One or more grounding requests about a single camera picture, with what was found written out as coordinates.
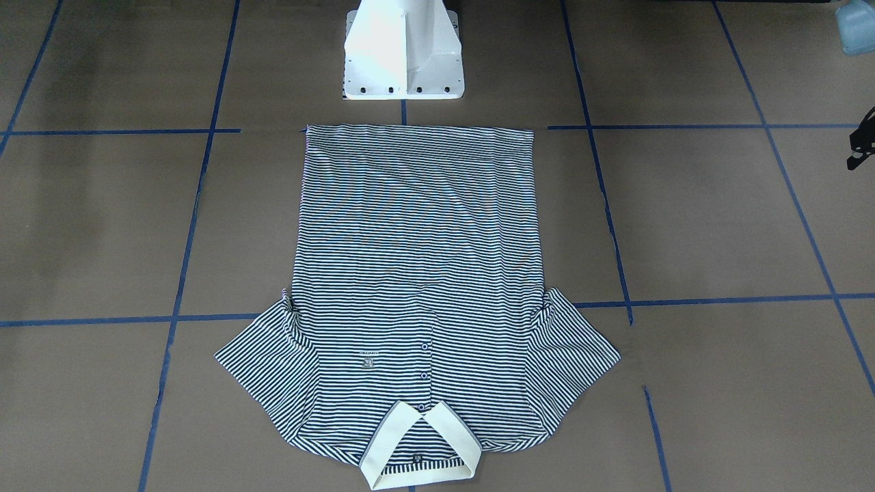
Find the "light blue arm joint cap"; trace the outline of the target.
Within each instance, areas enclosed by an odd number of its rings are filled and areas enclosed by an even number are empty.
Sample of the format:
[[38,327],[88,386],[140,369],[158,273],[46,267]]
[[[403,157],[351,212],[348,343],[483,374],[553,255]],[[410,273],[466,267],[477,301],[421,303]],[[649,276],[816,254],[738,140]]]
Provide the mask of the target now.
[[874,3],[849,1],[835,12],[842,51],[847,56],[873,53]]

